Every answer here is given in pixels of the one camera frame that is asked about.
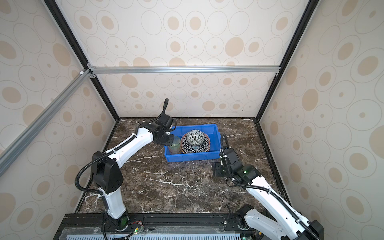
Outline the horizontal aluminium frame bar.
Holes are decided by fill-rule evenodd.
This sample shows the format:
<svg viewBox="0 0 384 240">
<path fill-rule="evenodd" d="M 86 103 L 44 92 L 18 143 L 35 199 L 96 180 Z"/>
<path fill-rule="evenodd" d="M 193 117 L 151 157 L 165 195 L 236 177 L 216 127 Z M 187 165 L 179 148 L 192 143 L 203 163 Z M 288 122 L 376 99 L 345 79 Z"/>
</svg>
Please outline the horizontal aluminium frame bar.
<svg viewBox="0 0 384 240">
<path fill-rule="evenodd" d="M 94 67 L 94 74 L 278 73 L 280 66 Z"/>
</svg>

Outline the green transparent cup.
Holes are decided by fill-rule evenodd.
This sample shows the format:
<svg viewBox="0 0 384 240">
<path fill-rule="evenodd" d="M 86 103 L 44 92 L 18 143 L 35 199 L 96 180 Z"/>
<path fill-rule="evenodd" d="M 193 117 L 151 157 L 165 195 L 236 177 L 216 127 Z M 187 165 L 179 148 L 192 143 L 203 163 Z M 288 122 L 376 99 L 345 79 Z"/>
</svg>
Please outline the green transparent cup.
<svg viewBox="0 0 384 240">
<path fill-rule="evenodd" d="M 178 136 L 174 136 L 173 142 L 168 149 L 172 155 L 180 154 L 182 151 L 181 139 Z"/>
</svg>

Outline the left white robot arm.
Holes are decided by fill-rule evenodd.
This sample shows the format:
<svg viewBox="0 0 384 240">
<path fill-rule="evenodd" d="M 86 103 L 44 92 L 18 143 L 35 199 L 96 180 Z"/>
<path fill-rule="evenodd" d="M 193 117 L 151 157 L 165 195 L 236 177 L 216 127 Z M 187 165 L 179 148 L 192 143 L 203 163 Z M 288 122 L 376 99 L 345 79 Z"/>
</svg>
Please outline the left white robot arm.
<svg viewBox="0 0 384 240">
<path fill-rule="evenodd" d="M 139 123 L 129 138 L 104 153 L 96 152 L 93 160 L 75 177 L 76 188 L 100 196 L 107 214 L 114 220 L 121 220 L 126 214 L 121 194 L 121 185 L 124 181 L 121 172 L 123 165 L 150 143 L 168 147 L 174 142 L 175 136 L 171 132 L 176 129 L 177 123 L 166 114 L 168 103 L 169 99 L 166 98 L 161 114 L 152 120 Z M 91 179 L 96 183 L 96 189 L 88 189 L 80 184 L 80 177 L 88 168 L 91 168 Z"/>
</svg>

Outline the left slanted aluminium bar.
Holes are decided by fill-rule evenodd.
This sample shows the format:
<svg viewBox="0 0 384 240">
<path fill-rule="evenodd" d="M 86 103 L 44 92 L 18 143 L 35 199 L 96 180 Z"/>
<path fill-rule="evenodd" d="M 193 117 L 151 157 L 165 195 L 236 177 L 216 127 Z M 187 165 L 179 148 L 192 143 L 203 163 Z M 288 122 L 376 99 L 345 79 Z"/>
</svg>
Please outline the left slanted aluminium bar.
<svg viewBox="0 0 384 240">
<path fill-rule="evenodd" d="M 40 131 L 59 112 L 69 98 L 77 91 L 84 80 L 91 75 L 90 70 L 83 70 L 41 114 L 10 144 L 1 155 L 1 175 L 3 175 Z"/>
</svg>

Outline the geometric pattern brown rimmed plate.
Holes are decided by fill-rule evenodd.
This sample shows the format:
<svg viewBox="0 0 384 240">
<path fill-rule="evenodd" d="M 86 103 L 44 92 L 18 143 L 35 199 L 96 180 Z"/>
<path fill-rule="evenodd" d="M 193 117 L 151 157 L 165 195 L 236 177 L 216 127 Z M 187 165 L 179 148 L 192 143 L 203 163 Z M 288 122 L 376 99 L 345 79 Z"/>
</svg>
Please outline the geometric pattern brown rimmed plate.
<svg viewBox="0 0 384 240">
<path fill-rule="evenodd" d="M 187 141 L 186 141 L 186 135 L 187 135 L 187 133 L 184 134 L 183 137 L 181 138 L 181 146 L 182 146 L 183 153 L 185 153 L 185 154 L 205 153 L 205 152 L 208 152 L 210 150 L 211 141 L 210 141 L 210 138 L 207 134 L 205 134 L 204 143 L 198 147 L 189 146 Z"/>
</svg>

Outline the blue plastic bin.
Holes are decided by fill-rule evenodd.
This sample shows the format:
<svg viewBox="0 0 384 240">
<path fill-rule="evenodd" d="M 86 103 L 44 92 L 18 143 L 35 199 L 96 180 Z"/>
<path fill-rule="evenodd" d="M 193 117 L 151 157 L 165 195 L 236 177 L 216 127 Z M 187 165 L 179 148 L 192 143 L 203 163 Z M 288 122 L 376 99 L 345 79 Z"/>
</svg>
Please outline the blue plastic bin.
<svg viewBox="0 0 384 240">
<path fill-rule="evenodd" d="M 218 126 L 216 124 L 208 125 L 194 125 L 194 126 L 180 126 L 177 127 L 173 134 L 176 137 L 182 139 L 182 137 L 192 130 L 199 130 L 202 133 L 206 134 L 209 138 L 208 142 L 208 151 L 200 153 L 185 153 L 181 152 L 180 154 L 172 154 L 169 150 L 169 147 L 165 147 L 165 157 L 169 163 L 174 162 L 188 162 L 188 161 L 200 161 L 200 160 L 213 160 L 219 158 L 220 147 L 220 138 L 221 134 L 219 132 Z"/>
</svg>

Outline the brown leaf pattern bowl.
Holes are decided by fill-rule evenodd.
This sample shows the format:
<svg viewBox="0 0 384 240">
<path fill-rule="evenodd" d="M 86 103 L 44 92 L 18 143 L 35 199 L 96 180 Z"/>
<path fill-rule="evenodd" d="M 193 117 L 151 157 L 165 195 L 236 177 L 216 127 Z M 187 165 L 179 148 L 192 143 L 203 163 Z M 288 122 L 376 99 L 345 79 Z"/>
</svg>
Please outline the brown leaf pattern bowl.
<svg viewBox="0 0 384 240">
<path fill-rule="evenodd" d="M 200 130 L 191 130 L 186 135 L 186 141 L 189 146 L 201 146 L 205 141 L 205 134 Z"/>
</svg>

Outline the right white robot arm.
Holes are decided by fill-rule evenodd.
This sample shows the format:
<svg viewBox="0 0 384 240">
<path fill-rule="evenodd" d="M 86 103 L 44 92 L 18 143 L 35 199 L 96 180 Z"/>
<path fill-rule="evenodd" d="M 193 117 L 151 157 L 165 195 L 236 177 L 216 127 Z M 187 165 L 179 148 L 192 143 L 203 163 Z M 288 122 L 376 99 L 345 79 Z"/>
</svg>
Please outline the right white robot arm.
<svg viewBox="0 0 384 240">
<path fill-rule="evenodd" d="M 252 165 L 244 165 L 230 147 L 226 134 L 221 136 L 220 162 L 213 166 L 214 176 L 226 179 L 228 187 L 240 187 L 256 198 L 269 217 L 250 206 L 237 211 L 235 219 L 240 229 L 254 229 L 271 240 L 322 240 L 324 227 L 310 221 L 291 207 Z"/>
</svg>

